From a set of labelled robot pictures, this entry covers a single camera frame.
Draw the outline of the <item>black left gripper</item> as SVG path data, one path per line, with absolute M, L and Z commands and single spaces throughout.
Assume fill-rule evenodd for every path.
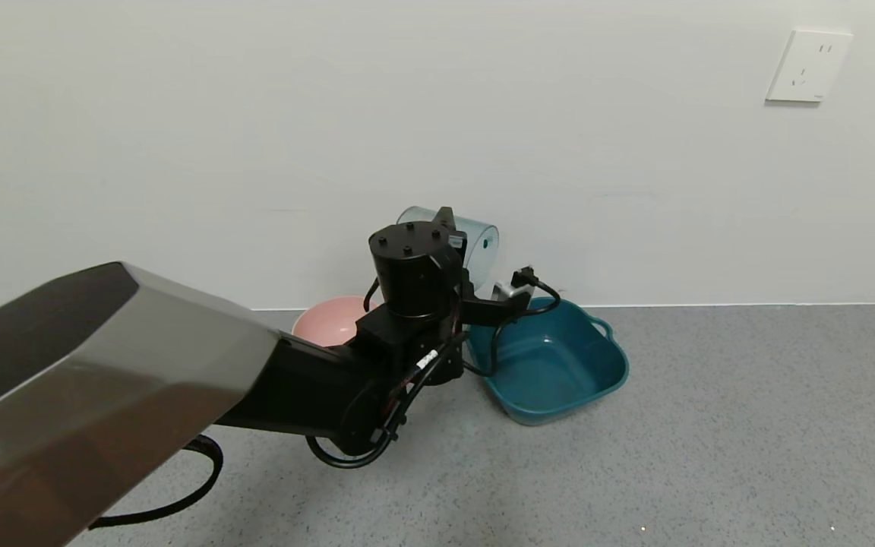
M 444 227 L 445 232 L 447 232 L 447 251 L 444 253 L 449 259 L 449 263 L 455 269 L 465 269 L 466 253 L 468 253 L 468 235 L 465 231 L 457 229 L 453 208 L 438 208 L 435 211 L 433 222 Z

